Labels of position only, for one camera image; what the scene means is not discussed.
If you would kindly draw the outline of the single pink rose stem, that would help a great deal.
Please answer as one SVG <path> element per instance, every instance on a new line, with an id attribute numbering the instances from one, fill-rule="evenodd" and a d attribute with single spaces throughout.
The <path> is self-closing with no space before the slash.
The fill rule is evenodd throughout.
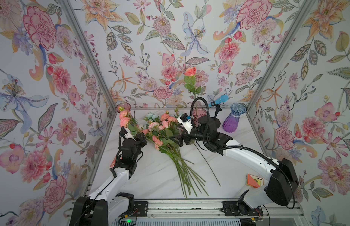
<path id="1" fill-rule="evenodd" d="M 202 93 L 202 86 L 196 84 L 196 73 L 196 67 L 190 67 L 184 73 L 184 86 L 195 97 Z"/>

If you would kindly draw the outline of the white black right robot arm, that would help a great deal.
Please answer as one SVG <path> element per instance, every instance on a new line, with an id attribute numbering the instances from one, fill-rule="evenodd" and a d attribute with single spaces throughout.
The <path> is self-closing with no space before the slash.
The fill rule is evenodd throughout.
<path id="1" fill-rule="evenodd" d="M 295 191 L 300 184 L 293 163 L 288 159 L 267 157 L 240 144 L 230 135 L 219 132 L 220 121 L 217 115 L 221 111 L 220 104 L 227 99 L 228 96 L 223 95 L 209 104 L 204 98 L 196 98 L 193 103 L 204 102 L 207 113 L 196 121 L 192 113 L 178 116 L 178 127 L 182 129 L 182 133 L 172 136 L 171 140 L 180 147 L 189 145 L 192 141 L 201 141 L 207 151 L 235 159 L 267 181 L 255 190 L 244 191 L 234 203 L 224 205 L 223 212 L 248 216 L 268 203 L 288 207 L 290 202 L 295 202 Z"/>

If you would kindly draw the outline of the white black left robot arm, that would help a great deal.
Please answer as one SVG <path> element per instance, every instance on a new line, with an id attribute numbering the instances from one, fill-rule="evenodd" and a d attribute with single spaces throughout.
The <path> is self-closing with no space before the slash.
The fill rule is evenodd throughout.
<path id="1" fill-rule="evenodd" d="M 81 196 L 74 204 L 70 226 L 109 226 L 121 224 L 121 220 L 137 214 L 134 195 L 120 192 L 133 176 L 142 148 L 147 145 L 142 132 L 132 135 L 128 129 L 119 132 L 118 152 L 110 176 L 99 188 L 88 196 Z"/>

